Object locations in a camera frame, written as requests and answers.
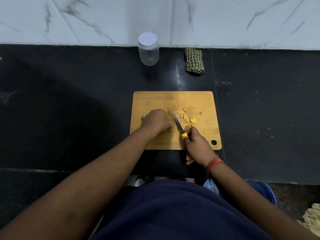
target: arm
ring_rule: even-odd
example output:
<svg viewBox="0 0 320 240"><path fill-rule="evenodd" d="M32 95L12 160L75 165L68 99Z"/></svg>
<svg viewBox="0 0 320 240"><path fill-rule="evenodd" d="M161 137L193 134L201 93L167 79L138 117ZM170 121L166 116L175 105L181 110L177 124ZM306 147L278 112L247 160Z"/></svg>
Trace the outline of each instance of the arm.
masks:
<svg viewBox="0 0 320 240"><path fill-rule="evenodd" d="M119 145L73 173L10 222L0 239L82 239L120 191L150 141L170 128L152 110Z"/></svg>
<svg viewBox="0 0 320 240"><path fill-rule="evenodd" d="M206 167L217 157L207 140L196 128L187 131L184 138L187 154L187 164L193 161ZM246 181L224 163L218 163L211 169L211 175L222 189L233 200L238 210L257 224L274 239L317 239L308 230L271 204Z"/></svg>

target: yellow knife handle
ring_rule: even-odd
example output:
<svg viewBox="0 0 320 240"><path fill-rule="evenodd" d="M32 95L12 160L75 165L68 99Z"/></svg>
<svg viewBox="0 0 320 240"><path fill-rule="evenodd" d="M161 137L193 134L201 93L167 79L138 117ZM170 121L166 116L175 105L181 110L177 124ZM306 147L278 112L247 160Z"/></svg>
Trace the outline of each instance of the yellow knife handle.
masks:
<svg viewBox="0 0 320 240"><path fill-rule="evenodd" d="M183 133L181 136L182 136L182 138L183 138L183 137L187 137L187 138L188 138L188 135L187 135L187 133L186 133L186 132L185 132L185 133Z"/></svg>

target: red thread bracelet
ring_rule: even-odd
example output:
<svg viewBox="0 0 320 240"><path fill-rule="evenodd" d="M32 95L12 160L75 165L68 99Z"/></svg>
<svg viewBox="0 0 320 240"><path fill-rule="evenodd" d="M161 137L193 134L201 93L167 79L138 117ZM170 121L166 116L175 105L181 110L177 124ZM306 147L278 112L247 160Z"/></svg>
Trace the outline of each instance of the red thread bracelet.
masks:
<svg viewBox="0 0 320 240"><path fill-rule="evenodd" d="M217 155L217 157L214 158L214 159L212 159L212 160L208 163L208 165L207 165L207 167L206 167L207 173L208 173L209 175L211 174L212 168L213 168L215 165L217 165L218 163L223 163L223 161L222 161L221 158L219 158L219 156Z"/></svg>

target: cutting board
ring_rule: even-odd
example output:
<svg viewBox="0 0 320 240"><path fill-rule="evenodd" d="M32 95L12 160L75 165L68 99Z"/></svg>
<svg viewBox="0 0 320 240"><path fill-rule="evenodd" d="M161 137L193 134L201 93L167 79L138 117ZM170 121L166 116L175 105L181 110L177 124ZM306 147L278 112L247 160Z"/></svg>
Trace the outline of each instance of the cutting board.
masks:
<svg viewBox="0 0 320 240"><path fill-rule="evenodd" d="M139 91L133 93L130 134L141 126L141 117L153 109L163 109L172 127L165 133L154 138L147 150L183 150L182 137L174 122L174 113L187 124L185 130L191 127L191 122L180 118L185 113L187 118L195 118L195 128L206 138L214 150L222 148L218 126L214 95L210 91Z"/></svg>

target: hand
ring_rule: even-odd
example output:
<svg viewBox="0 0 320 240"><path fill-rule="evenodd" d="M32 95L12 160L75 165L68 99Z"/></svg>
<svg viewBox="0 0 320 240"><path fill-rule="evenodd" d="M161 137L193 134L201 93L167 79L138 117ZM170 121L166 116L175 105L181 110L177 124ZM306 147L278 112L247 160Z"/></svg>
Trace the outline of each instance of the hand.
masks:
<svg viewBox="0 0 320 240"><path fill-rule="evenodd" d="M190 165L194 161L206 167L208 163L217 157L217 154L211 148L209 142L200 135L199 131L191 127L186 131L189 138L184 137L183 141L188 150L186 155L186 164Z"/></svg>
<svg viewBox="0 0 320 240"><path fill-rule="evenodd" d="M166 117L167 114L163 109L151 110L146 116L141 117L141 128L146 128L153 137L156 137L172 126Z"/></svg>

